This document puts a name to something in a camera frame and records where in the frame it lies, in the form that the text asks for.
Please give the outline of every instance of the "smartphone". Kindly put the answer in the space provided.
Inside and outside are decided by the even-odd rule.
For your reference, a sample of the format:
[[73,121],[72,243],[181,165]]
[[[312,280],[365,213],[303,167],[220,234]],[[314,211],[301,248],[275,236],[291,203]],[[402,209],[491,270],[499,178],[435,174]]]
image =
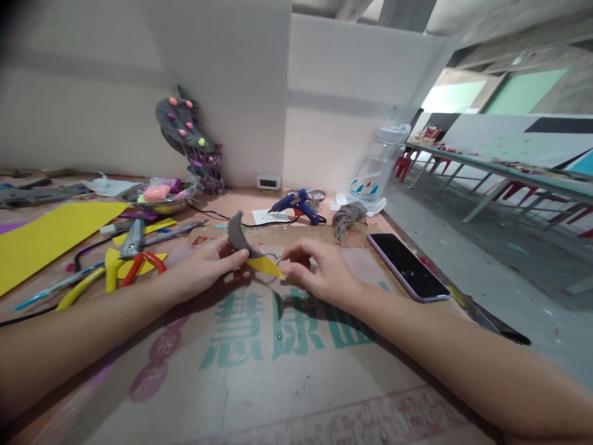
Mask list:
[[451,297],[445,285],[397,236],[371,234],[368,239],[413,299],[426,303]]

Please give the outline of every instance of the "left hand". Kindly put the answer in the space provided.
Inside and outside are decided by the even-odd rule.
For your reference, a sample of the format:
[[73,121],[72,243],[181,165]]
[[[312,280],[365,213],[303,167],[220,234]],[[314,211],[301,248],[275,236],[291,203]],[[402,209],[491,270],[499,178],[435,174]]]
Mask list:
[[233,253],[233,246],[225,235],[205,243],[162,276],[169,280],[175,294],[174,303],[182,303],[204,292],[225,273],[233,271],[235,280],[249,278],[250,267],[244,264],[247,258],[247,249]]

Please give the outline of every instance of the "phone screen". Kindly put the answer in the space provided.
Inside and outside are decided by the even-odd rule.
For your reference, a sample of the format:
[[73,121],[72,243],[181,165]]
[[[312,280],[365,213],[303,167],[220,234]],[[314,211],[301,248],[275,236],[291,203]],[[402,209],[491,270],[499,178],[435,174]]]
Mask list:
[[383,254],[421,299],[448,295],[449,290],[393,234],[371,234]]

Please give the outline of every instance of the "green wall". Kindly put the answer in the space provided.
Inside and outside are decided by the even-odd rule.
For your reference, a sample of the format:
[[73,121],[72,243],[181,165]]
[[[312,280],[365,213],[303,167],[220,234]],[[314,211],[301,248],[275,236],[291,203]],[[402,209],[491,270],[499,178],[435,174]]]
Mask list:
[[464,113],[476,99],[485,83],[486,81],[483,80],[481,82],[434,87],[426,96],[422,108],[426,112]]
[[509,77],[483,113],[529,114],[565,72],[562,69]]

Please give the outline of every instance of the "blue pen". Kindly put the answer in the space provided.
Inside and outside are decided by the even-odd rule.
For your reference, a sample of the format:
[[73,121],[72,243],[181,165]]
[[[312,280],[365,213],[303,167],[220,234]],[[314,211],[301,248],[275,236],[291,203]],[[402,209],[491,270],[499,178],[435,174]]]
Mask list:
[[35,294],[32,298],[28,299],[26,302],[21,303],[20,305],[16,306],[14,308],[14,310],[21,310],[22,308],[25,308],[25,307],[29,306],[30,304],[35,303],[36,301],[43,300],[43,299],[47,298],[52,292],[63,289],[64,287],[69,286],[74,282],[77,282],[80,278],[84,277],[84,275],[87,275],[88,273],[94,271],[95,269],[100,268],[104,264],[105,264],[105,260],[99,261],[97,264],[94,264],[84,270],[81,270],[80,272],[78,272],[77,274],[75,274],[71,277],[63,279],[62,281],[58,282],[57,284],[54,284],[53,286],[42,290],[41,292],[39,292],[39,294]]

